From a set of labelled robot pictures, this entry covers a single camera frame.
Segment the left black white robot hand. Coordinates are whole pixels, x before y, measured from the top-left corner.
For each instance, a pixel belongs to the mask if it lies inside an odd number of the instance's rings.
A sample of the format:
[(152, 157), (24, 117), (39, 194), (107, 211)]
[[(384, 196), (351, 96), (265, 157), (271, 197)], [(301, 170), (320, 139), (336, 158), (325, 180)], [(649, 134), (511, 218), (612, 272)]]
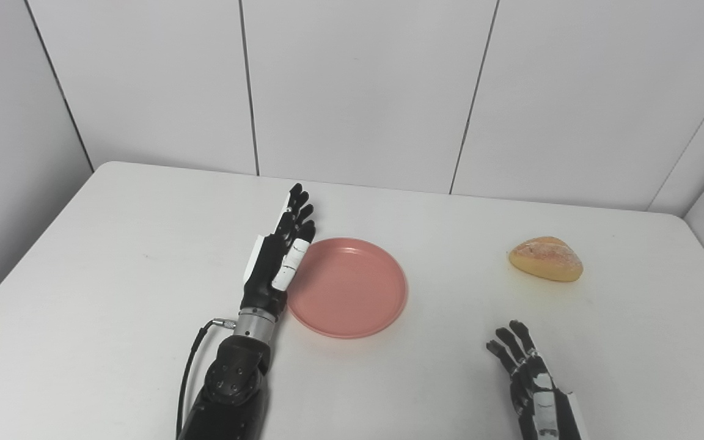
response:
[(279, 320), (288, 300), (288, 287), (315, 239), (315, 211), (302, 184), (291, 187), (276, 228), (258, 237), (252, 251), (251, 270), (246, 276), (240, 309), (257, 309)]

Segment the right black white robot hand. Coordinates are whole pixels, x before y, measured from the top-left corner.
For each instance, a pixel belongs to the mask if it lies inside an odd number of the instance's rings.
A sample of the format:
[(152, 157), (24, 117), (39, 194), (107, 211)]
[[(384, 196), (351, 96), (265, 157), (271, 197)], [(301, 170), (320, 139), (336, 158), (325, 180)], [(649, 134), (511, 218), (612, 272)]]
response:
[(510, 400), (522, 438), (589, 438), (578, 400), (557, 386), (526, 324), (512, 320), (495, 334), (485, 347), (508, 374)]

